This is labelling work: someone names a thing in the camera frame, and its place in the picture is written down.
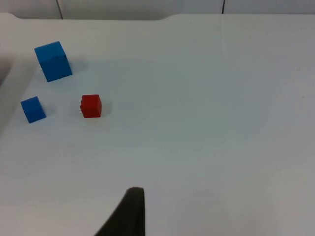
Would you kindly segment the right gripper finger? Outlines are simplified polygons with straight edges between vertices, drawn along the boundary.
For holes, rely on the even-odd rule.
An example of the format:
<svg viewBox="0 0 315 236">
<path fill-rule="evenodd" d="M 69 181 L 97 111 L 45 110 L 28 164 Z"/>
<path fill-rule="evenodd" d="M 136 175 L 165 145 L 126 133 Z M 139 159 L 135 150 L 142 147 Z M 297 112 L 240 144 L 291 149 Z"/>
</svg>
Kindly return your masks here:
<svg viewBox="0 0 315 236">
<path fill-rule="evenodd" d="M 116 209 L 96 233 L 97 236 L 145 236 L 145 192 L 129 188 Z"/>
</svg>

